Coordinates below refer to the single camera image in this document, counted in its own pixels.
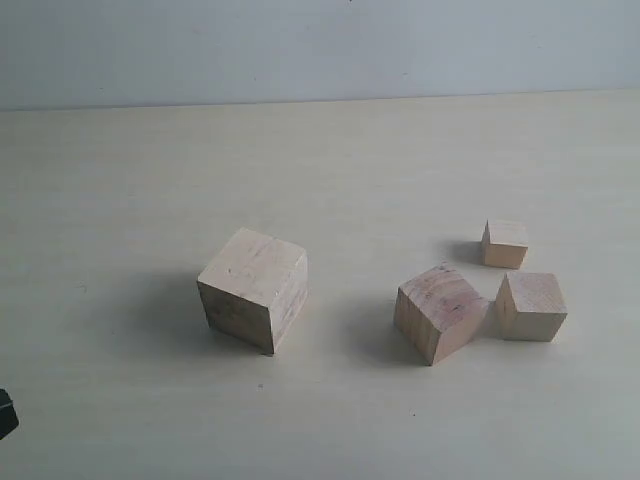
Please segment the medium-large wooden cube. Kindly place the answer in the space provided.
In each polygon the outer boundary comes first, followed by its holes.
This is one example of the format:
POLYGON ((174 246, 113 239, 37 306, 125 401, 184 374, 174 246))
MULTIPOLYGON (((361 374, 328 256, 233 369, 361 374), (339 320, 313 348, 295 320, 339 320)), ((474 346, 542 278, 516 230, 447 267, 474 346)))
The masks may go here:
POLYGON ((433 366, 474 338, 488 308, 487 298, 441 263, 398 287, 393 323, 433 366))

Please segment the black object at left edge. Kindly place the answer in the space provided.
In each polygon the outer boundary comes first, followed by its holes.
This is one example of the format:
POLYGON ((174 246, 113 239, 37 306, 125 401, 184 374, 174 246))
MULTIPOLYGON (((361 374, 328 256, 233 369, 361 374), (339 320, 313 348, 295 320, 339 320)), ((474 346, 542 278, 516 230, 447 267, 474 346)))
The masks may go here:
POLYGON ((19 426, 14 402, 9 393, 0 389, 0 439, 4 439, 19 426))

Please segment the medium wooden cube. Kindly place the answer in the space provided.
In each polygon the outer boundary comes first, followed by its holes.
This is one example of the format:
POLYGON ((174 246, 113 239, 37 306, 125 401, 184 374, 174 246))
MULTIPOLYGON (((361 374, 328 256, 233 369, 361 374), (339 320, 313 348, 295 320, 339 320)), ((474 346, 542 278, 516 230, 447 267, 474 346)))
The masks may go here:
POLYGON ((495 299, 502 337, 511 341, 551 342, 568 311, 552 273, 506 272, 495 299))

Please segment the small wooden cube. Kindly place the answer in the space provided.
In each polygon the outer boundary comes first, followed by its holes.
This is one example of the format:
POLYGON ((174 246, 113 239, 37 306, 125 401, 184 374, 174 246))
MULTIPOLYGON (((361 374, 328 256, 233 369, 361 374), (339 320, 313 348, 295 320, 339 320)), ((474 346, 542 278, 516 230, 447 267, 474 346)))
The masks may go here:
POLYGON ((483 264, 519 269, 528 245, 527 230, 522 222, 488 219, 481 240, 483 264))

